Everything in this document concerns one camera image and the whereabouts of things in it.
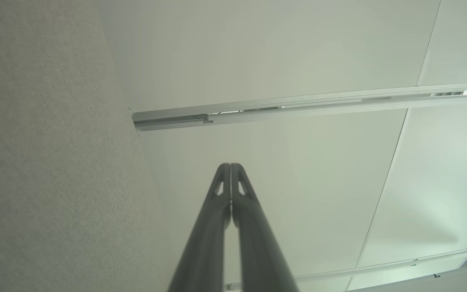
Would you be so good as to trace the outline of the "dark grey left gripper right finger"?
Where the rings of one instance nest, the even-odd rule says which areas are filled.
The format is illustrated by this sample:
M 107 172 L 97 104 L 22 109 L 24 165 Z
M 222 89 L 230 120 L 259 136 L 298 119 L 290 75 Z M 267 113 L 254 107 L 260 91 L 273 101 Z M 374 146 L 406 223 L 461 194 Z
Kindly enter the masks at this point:
M 243 292 L 298 292 L 241 164 L 231 165 L 232 218 L 239 233 Z

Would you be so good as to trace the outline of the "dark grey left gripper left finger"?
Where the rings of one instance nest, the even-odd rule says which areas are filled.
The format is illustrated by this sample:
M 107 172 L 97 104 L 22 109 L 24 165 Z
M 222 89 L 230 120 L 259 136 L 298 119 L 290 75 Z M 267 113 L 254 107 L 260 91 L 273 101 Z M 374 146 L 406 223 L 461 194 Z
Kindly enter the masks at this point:
M 212 180 L 169 292 L 222 292 L 224 238 L 231 220 L 231 164 L 221 164 Z

